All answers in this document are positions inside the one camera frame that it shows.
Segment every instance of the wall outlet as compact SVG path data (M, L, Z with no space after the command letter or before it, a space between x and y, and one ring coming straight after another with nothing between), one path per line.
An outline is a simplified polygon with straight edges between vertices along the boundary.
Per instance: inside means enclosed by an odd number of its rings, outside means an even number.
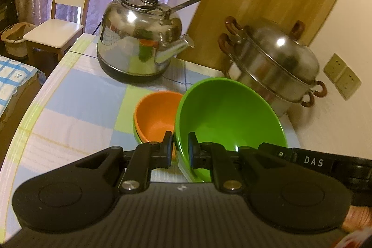
M325 65L323 71L330 81L336 83L345 69L346 63L337 54L333 54L330 61Z
M336 82L336 88L345 100L348 100L360 87L360 79L354 74L351 68L347 67Z

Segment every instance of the brown pot handle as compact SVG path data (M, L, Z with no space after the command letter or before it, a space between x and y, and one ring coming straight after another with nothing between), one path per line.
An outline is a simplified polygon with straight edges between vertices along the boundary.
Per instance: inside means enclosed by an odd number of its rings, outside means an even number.
M222 52L226 55L233 57L234 52L234 43L230 40L229 36L226 33L222 33L218 38L218 45Z
M308 102L302 101L301 102L301 105L303 107L312 107L314 105L314 103L315 103L314 95L310 91L308 91L307 94L309 95L310 100Z
M243 28L237 23L235 17L228 16L225 18L225 26L226 29L232 34L232 35L238 35L238 32L235 29L242 30Z
M304 32L305 30L305 24L301 21L301 20L298 20L296 21L295 25L293 26L291 32L289 33L289 36L297 41L300 39L302 33Z
M314 95L317 96L317 97L319 97L319 98L325 97L327 95L327 93L328 93L325 84L322 81L315 81L315 83L317 85L320 85L322 87L322 91L321 92L313 91Z

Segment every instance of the trash bin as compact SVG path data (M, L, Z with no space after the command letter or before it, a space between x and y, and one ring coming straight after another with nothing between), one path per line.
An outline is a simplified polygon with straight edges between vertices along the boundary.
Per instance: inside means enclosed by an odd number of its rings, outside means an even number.
M36 28L34 24L17 23L5 29L1 34L1 40L5 43L6 51L14 56L14 59L22 60L27 58L26 40L23 39L23 36L34 28Z

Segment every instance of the table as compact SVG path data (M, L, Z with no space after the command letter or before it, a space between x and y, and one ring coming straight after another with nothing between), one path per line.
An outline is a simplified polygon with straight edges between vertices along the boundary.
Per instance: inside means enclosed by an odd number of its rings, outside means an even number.
M83 34L63 57L23 117L0 172L0 242L20 226L11 197L24 181L112 145L133 150L133 112L153 91L184 93L199 80L222 72L172 58L164 75L152 83L130 85L101 69L97 36ZM280 118L288 146L299 147L286 115ZM152 181L187 182L177 166L157 170Z

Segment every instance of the white chair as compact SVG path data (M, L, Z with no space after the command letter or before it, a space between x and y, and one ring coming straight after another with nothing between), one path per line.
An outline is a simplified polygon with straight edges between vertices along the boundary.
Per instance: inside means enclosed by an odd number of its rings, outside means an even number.
M56 4L81 7L80 24L55 19ZM31 65L35 64L33 48L56 53L58 61L62 59L66 49L74 44L83 33L89 0L53 0L51 19L29 31L23 37L27 41L27 54Z

